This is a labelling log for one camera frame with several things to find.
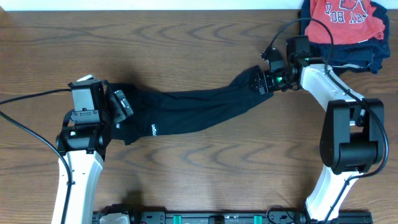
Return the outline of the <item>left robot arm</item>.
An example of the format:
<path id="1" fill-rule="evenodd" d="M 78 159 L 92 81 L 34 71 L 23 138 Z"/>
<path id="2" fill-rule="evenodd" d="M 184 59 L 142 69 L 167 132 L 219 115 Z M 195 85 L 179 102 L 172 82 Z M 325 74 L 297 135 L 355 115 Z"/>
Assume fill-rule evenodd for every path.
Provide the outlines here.
<path id="1" fill-rule="evenodd" d="M 56 138 L 60 154 L 52 223 L 91 223 L 111 130 L 133 114 L 121 90 L 87 75 L 68 85 L 74 108 Z"/>

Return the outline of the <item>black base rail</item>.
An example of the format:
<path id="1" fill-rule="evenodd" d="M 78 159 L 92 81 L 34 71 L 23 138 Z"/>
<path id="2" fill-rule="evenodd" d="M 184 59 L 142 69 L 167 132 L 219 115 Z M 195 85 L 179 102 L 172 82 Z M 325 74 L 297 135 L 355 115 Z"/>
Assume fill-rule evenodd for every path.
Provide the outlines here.
<path id="1" fill-rule="evenodd" d="M 128 210 L 123 204 L 93 213 L 92 224 L 372 224 L 369 212 L 341 212 L 331 220 L 311 219 L 304 211 L 273 206 L 265 212 L 168 212 Z"/>

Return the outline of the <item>black t-shirt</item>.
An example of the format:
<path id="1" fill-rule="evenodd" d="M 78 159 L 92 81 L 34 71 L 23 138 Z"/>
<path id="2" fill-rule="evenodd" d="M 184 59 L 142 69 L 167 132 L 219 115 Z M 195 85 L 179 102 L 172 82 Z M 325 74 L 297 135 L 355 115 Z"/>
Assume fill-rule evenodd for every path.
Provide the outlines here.
<path id="1" fill-rule="evenodd" d="M 130 145 L 139 138 L 202 131 L 273 97 L 251 88 L 258 65 L 241 72 L 228 86 L 211 90 L 160 92 L 132 83 L 112 83 L 131 105 L 133 115 L 113 126 L 111 136 Z"/>

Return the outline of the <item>red printed t-shirt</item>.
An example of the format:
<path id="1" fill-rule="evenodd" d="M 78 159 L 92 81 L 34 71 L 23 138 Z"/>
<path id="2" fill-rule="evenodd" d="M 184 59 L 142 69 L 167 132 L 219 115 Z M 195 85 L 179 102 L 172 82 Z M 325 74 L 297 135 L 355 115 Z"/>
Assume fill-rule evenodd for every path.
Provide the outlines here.
<path id="1" fill-rule="evenodd" d="M 330 34 L 336 45 L 382 40 L 386 25 L 373 16 L 376 9 L 370 0 L 311 0 L 312 20 L 304 34 L 316 44 L 329 44 Z"/>

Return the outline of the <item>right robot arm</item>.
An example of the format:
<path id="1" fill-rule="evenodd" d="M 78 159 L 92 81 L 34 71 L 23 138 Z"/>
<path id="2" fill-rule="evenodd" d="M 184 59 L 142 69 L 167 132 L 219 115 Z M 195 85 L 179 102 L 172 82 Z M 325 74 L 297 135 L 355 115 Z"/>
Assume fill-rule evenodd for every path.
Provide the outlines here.
<path id="1" fill-rule="evenodd" d="M 320 138 L 322 172 L 304 210 L 290 223 L 361 223 L 369 215 L 340 215 L 340 206 L 352 185 L 379 173 L 389 153 L 384 129 L 384 105 L 349 88 L 327 64 L 314 57 L 308 37 L 287 40 L 287 56 L 272 45 L 261 54 L 269 69 L 254 76 L 252 88 L 260 94 L 299 90 L 309 92 L 325 110 Z"/>

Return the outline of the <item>navy folded clothes stack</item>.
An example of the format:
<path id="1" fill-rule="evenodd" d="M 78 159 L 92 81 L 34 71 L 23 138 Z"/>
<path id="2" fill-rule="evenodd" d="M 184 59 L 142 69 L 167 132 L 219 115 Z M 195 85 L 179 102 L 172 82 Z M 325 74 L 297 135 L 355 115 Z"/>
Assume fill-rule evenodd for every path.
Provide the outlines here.
<path id="1" fill-rule="evenodd" d="M 300 33 L 304 34 L 305 28 L 309 25 L 312 18 L 310 17 L 310 1 L 304 0 L 299 17 L 303 20 L 300 22 Z M 310 46 L 317 57 L 327 58 L 330 51 L 332 55 L 329 65 L 336 69 L 336 73 L 343 73 L 347 70 L 353 72 L 371 72 L 377 74 L 382 68 L 382 61 L 391 55 L 389 49 L 389 18 L 387 9 L 380 4 L 371 1 L 371 5 L 377 7 L 373 16 L 382 19 L 386 25 L 384 30 L 385 38 L 377 40 L 372 38 L 357 44 L 336 45 L 333 42 L 333 36 L 330 34 L 329 44 L 316 44 L 310 42 Z"/>

